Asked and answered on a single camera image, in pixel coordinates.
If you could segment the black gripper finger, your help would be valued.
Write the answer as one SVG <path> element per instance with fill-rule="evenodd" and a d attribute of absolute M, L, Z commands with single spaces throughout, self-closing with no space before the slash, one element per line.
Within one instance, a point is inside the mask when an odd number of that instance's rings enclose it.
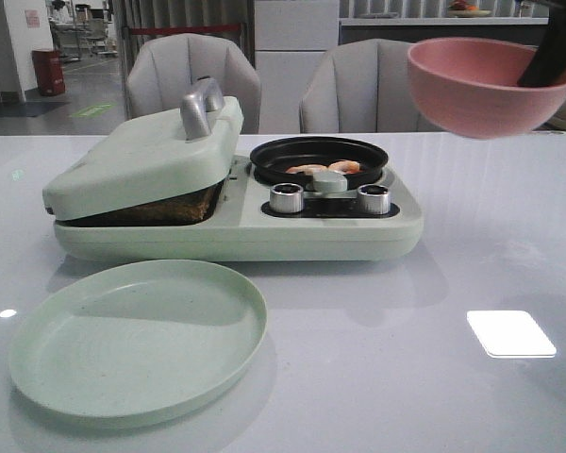
<path fill-rule="evenodd" d="M 541 43 L 518 85 L 526 88 L 550 86 L 566 70 L 566 8 L 550 8 Z"/>

